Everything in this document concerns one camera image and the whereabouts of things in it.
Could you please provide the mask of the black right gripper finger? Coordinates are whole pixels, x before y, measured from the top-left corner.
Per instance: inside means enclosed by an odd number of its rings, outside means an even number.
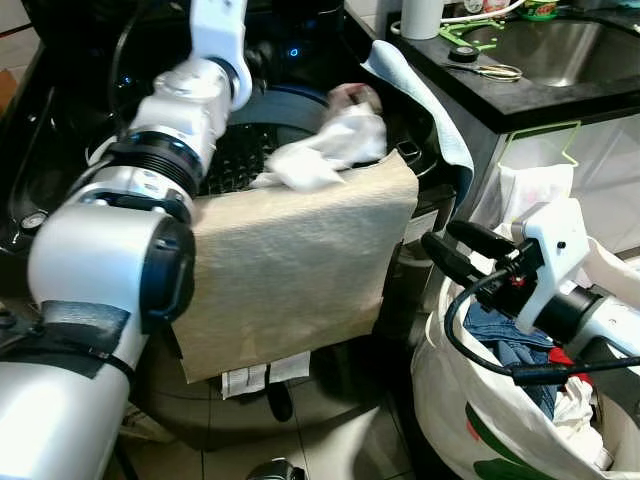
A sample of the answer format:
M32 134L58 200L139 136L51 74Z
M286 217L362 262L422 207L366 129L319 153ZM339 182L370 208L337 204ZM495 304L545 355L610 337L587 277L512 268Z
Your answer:
M480 253L485 259L511 259L518 251L511 239L499 236L493 230L486 229L474 221L454 220L445 228L445 232L456 241L465 244L472 251Z
M472 264L466 255L456 248L445 244L442 238L434 233L422 236L422 250L444 275L462 287L471 287L480 282L484 276L492 273L492 268L483 270Z

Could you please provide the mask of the black top-load washing machine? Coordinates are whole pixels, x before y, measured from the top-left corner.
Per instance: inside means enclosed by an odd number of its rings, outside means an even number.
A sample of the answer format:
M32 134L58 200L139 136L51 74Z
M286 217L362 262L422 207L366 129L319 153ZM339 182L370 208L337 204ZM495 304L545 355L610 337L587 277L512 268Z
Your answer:
M20 0L40 46L0 115L1 305L32 305L27 256L40 218L67 195L115 125L105 87L111 50L137 1ZM408 243L419 241L426 221L443 223L445 210L461 200L468 173L445 161L433 116L362 67L372 46L369 28L338 0L250 0L250 41L257 55L273 55L266 90L236 114L202 192L246 189L270 151L300 140L308 128L302 111L316 108L321 93L365 82L384 102L389 145L419 178ZM406 333L410 292L425 280L422 269L396 266L371 337L316 349L308 378L230 399L220 397L216 380L182 378L178 339L164 332L143 351L133 402L197 451L352 419L383 393L375 348Z

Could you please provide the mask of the blue jeans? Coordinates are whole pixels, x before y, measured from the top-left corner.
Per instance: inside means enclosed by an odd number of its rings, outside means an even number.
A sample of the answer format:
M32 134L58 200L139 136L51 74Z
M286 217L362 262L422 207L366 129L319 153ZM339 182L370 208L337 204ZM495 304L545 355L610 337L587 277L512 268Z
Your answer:
M515 321L479 303L468 306L463 326L502 366L549 364L550 351L556 347L547 334L522 333Z

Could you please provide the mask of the red garment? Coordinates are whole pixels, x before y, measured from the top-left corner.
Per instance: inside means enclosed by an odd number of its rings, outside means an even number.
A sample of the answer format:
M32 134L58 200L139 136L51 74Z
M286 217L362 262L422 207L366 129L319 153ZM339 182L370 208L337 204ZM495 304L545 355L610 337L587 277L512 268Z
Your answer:
M558 346L549 349L548 361L550 362L550 364L558 366L571 367L575 365L575 362L572 361L572 358L570 356L567 356L567 353L564 352L564 349ZM591 380L588 372L576 372L576 374L566 376L566 378L559 378L557 381L558 387L563 387L563 384L566 384L570 379L577 379L581 381L581 383L588 384L590 385L590 387L594 387L594 381Z

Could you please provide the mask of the light blue cloth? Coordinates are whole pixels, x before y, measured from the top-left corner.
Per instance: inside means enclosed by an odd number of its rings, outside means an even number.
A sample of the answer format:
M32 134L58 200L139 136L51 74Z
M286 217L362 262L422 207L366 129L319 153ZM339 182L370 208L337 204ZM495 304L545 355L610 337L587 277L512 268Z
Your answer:
M397 46L384 40L372 41L364 69L397 90L390 108L404 114L399 131L407 134L407 138L397 143L393 151L410 165L421 184L451 187L454 192L451 212L456 214L475 177L474 156L461 129Z

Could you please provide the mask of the white laundry bag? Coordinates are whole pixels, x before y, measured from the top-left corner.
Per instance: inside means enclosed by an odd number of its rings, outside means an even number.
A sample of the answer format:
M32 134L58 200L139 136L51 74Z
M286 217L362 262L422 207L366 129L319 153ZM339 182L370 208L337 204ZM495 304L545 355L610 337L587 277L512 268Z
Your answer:
M503 169L500 172L503 218L494 227L477 224L509 241L520 242L511 232L512 221L540 202L573 198L572 173L567 164ZM463 246L445 229L434 234L465 253L477 268L494 270L492 260ZM639 355L639 274L591 238L588 228L586 234L589 252L585 264L561 289L568 292L582 287L603 291L605 332L620 335L622 346L590 347L585 340L570 344L553 342L575 364L611 360L618 352ZM557 381L520 387L512 378L467 360L460 347L449 343L447 333L453 332L462 347L499 364L493 353L463 325L468 306L480 305L479 301L462 303L454 325L444 324L445 311L462 291L461 285L444 275L438 291L431 294L431 314L411 366L417 421L445 465L462 480L640 480L640 429L636 422L639 367L589 372L595 393L591 425L603 435L605 447L613 456L608 470L596 470L570 451L550 421L556 393L561 389Z

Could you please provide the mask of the black topped white cabinet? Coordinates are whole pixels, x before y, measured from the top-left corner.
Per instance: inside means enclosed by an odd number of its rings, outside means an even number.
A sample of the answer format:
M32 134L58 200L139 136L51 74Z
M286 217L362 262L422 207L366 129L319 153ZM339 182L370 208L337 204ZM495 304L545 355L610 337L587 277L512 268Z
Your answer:
M637 250L636 201L640 156L640 77L600 84L549 87L522 78L493 81L452 67L453 49L442 36L399 36L399 15L380 19L385 40L396 45L419 77L439 96L474 156L474 187L460 207L462 218L494 227L503 218L497 152L509 133L559 122L581 122L570 150L577 160L571 195L581 202L590 236L609 251ZM599 20L640 37L639 9L584 10L562 6L556 19Z

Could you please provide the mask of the white garment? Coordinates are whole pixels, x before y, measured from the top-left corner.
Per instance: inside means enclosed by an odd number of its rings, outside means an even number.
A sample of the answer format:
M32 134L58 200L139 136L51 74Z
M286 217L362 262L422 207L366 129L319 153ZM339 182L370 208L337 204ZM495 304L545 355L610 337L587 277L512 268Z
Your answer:
M556 393L552 424L559 435L581 461L596 470L608 470L613 456L605 447L603 435L593 426L594 389L580 378L570 378Z

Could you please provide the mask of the beige towel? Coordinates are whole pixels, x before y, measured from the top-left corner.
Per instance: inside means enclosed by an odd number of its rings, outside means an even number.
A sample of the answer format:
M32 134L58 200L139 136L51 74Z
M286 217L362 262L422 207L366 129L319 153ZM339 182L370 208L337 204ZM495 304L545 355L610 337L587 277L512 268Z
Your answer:
M173 324L189 383L364 337L419 182L401 155L314 192L198 200L195 297Z

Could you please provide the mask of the white cloth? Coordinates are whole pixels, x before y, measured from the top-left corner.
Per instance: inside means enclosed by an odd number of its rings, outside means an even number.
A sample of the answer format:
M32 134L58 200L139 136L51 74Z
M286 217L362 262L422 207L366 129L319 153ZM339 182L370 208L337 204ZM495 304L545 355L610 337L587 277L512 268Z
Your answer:
M314 136L276 148L251 189L285 186L298 192L344 182L340 173L379 163L387 154L387 127L369 102L347 106Z

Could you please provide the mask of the black sink stopper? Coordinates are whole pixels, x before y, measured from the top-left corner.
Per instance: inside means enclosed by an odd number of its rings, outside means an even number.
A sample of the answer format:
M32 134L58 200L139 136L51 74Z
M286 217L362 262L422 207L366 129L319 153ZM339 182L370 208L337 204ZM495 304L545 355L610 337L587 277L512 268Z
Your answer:
M471 65L479 59L480 50L475 46L456 45L448 52L447 58L454 64Z

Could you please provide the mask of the brown pink garment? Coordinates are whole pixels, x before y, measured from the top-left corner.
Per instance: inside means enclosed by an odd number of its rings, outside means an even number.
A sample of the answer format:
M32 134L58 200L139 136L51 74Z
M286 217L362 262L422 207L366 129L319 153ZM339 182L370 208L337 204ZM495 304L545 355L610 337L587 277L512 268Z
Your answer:
M381 100L374 87L365 83L343 83L333 88L326 95L328 109L325 118L338 116L342 111L352 106L366 106L367 109L376 115L383 114Z

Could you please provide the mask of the green plastic clip rack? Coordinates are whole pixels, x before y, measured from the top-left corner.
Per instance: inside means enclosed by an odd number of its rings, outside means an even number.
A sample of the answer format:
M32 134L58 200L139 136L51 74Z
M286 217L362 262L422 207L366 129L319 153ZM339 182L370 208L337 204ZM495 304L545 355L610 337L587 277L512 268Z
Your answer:
M439 28L439 36L442 36L444 40L451 41L456 46L470 46L476 50L489 50L494 49L497 46L497 37L489 38L489 40L479 40L472 42L466 40L467 33L474 32L475 29L489 28L497 29L497 31L503 31L506 28L506 22L504 20L493 19L480 19L480 20L467 20L467 22L443 24Z

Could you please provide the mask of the stainless steel sink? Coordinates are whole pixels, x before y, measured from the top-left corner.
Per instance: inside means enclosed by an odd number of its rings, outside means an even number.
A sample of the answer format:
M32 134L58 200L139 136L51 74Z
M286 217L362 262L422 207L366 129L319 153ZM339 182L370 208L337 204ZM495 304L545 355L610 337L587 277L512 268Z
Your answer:
M599 20L508 20L503 31L467 33L477 42L497 37L481 54L517 67L531 82L549 87L600 84L640 77L640 37Z

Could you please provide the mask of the white cylinder container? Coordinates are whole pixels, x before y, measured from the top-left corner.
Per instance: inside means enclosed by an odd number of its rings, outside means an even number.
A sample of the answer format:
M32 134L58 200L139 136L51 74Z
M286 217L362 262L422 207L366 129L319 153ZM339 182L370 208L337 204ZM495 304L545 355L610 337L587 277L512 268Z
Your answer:
M402 0L399 36L428 40L439 35L445 0Z

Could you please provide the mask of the green labelled bottle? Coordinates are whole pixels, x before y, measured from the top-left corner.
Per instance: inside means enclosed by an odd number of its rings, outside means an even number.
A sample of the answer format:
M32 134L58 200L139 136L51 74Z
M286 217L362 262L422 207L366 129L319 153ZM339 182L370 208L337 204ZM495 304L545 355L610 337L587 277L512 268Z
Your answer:
M525 20L552 20L558 17L558 0L524 0L518 9Z

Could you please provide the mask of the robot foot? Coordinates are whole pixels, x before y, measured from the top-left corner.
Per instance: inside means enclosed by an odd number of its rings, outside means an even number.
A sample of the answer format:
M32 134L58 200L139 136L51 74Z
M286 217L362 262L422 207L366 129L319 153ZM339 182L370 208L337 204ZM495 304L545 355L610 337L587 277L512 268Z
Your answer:
M307 480L307 477L303 468L285 458L275 458L251 468L244 480Z

